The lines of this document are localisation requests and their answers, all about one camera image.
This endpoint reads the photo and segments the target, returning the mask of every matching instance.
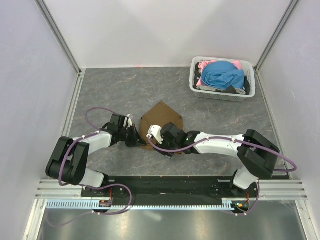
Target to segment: robotic arm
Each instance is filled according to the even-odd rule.
[[[61,137],[45,169],[48,177],[58,179],[63,159],[70,145],[76,138]],[[88,156],[100,149],[111,147],[118,142],[125,142],[129,148],[146,145],[135,125],[128,116],[114,113],[109,123],[99,133],[78,142],[72,149],[62,172],[62,181],[72,185],[85,185],[99,188],[107,184],[108,176],[87,168]]]
[[[248,130],[246,134],[221,136],[210,135],[200,131],[185,133],[173,123],[168,123],[163,128],[158,125],[152,125],[149,128],[147,137],[149,139],[155,138],[158,142],[155,150],[169,158],[172,157],[172,154],[166,150],[179,149],[184,149],[183,152],[185,154],[212,153],[239,158],[244,166],[234,173],[231,187],[235,186],[243,190],[248,189],[258,179],[271,179],[278,157],[270,152],[253,149],[245,144],[238,143],[236,140],[260,145],[278,153],[280,152],[277,146],[255,130]],[[194,145],[194,143],[203,139],[207,140]]]

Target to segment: gray floor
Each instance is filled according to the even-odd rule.
[[[47,209],[63,224],[88,210]],[[90,214],[58,228],[45,222],[39,240],[305,240],[294,202],[259,202],[248,216],[221,211],[132,210],[121,215]]]
[[[85,121],[92,107],[106,107],[140,118],[159,101],[183,117],[186,132],[216,135],[244,134],[254,129],[276,143],[264,98],[256,82],[253,98],[230,102],[194,97],[189,89],[189,67],[87,69],[75,110],[71,137],[94,131]],[[104,110],[91,112],[98,126],[110,120]],[[171,160],[155,151],[127,148],[123,142],[89,156],[87,166],[108,175],[232,175],[242,167],[239,159],[217,154],[176,155]],[[277,168],[284,168],[281,160]]]

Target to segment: white backdrop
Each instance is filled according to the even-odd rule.
[[[0,32],[0,239],[21,240],[77,77],[34,0],[1,1]]]
[[[320,223],[320,2],[300,1],[260,74],[286,155]]]
[[[256,64],[290,0],[45,0],[82,68]]]

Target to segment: pink cloth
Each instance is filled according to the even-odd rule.
[[[203,62],[200,62],[199,65],[198,65],[198,68],[200,70],[200,73],[202,74],[203,70],[205,69],[206,66],[208,66],[209,64],[212,64],[212,63],[215,63],[216,60],[211,60],[211,61],[203,61]],[[239,60],[235,60],[233,62],[231,62],[233,65],[236,66],[237,69],[241,70],[242,69],[242,64]],[[207,86],[206,84],[204,84],[201,80],[201,77],[198,81],[198,83],[196,84],[196,86]]]

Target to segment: laundry basket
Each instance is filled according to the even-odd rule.
[[[255,81],[254,68],[250,62],[242,61],[242,60],[240,60],[240,62],[242,64],[244,74],[246,75],[247,80],[250,84],[250,94],[249,95],[230,94],[230,93],[222,93],[222,92],[204,91],[204,90],[194,89],[194,78],[195,78],[196,64],[202,63],[203,61],[211,61],[211,60],[228,61],[228,62],[235,61],[233,59],[196,56],[192,60],[191,70],[190,70],[190,89],[191,89],[191,91],[193,91],[194,96],[196,96],[197,98],[242,102],[243,100],[245,100],[247,98],[252,98],[256,94],[256,81]]]

